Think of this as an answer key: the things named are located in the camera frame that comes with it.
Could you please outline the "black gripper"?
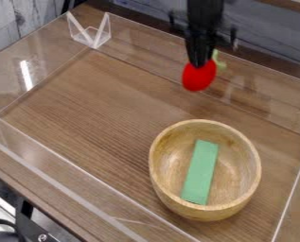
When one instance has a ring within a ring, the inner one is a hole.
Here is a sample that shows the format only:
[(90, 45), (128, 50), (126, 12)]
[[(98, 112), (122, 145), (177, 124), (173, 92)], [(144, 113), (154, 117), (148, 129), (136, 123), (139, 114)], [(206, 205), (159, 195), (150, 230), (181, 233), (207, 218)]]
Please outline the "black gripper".
[(237, 28), (222, 23), (223, 0), (186, 0), (185, 10), (170, 10), (171, 29), (183, 31), (189, 62), (194, 68), (211, 59), (214, 47), (238, 45)]

